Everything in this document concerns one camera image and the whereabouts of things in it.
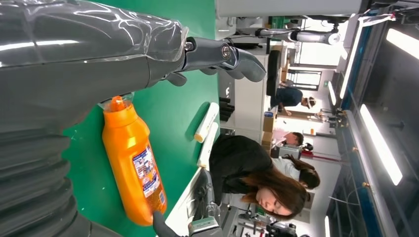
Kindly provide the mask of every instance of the screw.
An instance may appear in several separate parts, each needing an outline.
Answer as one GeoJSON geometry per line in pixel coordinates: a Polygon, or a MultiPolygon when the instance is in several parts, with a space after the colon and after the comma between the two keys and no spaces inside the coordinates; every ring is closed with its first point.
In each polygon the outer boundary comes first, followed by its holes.
{"type": "Polygon", "coordinates": [[[231,56],[231,49],[228,46],[223,46],[223,48],[221,48],[221,52],[223,55],[223,58],[225,59],[229,59],[231,56]]]}
{"type": "Polygon", "coordinates": [[[194,44],[192,42],[186,42],[185,43],[185,50],[186,51],[192,51],[194,49],[195,49],[195,47],[194,47],[194,44]]]}

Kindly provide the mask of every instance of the dark blue shirt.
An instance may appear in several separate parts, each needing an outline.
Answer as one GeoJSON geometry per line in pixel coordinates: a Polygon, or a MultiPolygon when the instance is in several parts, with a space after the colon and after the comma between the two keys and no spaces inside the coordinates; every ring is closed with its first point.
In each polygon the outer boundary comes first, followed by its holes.
{"type": "Polygon", "coordinates": [[[302,92],[293,87],[278,88],[275,97],[271,96],[271,107],[278,106],[282,103],[284,107],[297,106],[301,103],[302,92]]]}

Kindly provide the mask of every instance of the detergent bottle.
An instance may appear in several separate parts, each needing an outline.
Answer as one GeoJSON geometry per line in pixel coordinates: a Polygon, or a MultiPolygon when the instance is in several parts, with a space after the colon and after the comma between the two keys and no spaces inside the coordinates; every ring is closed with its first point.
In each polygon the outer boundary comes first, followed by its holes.
{"type": "Polygon", "coordinates": [[[127,217],[142,226],[152,213],[167,208],[166,194],[154,160],[146,123],[132,104],[133,93],[99,104],[105,126],[102,139],[127,217]]]}

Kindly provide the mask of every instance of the white foam block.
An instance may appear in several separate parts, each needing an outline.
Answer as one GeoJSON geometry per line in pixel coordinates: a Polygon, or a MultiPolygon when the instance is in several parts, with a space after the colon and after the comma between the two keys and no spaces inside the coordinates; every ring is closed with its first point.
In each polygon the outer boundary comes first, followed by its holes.
{"type": "Polygon", "coordinates": [[[208,111],[194,135],[195,140],[199,143],[203,143],[205,138],[208,136],[210,126],[214,122],[214,119],[218,115],[219,111],[220,106],[217,103],[210,103],[208,111]]]}

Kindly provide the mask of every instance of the green table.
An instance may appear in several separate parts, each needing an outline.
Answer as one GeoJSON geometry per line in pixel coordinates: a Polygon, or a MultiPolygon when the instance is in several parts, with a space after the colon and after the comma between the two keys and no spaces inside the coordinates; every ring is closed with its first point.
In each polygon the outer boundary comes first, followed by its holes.
{"type": "MultiPolygon", "coordinates": [[[[100,0],[108,5],[179,20],[189,35],[213,39],[214,0],[100,0]]],[[[150,141],[168,198],[167,217],[197,170],[201,144],[193,134],[209,106],[218,101],[217,77],[185,73],[188,82],[175,87],[168,81],[135,93],[134,106],[151,130],[150,141]]],[[[63,158],[71,162],[79,211],[92,221],[125,237],[151,237],[151,227],[127,219],[106,156],[101,134],[103,115],[96,106],[85,121],[65,131],[71,137],[63,158]]]]}

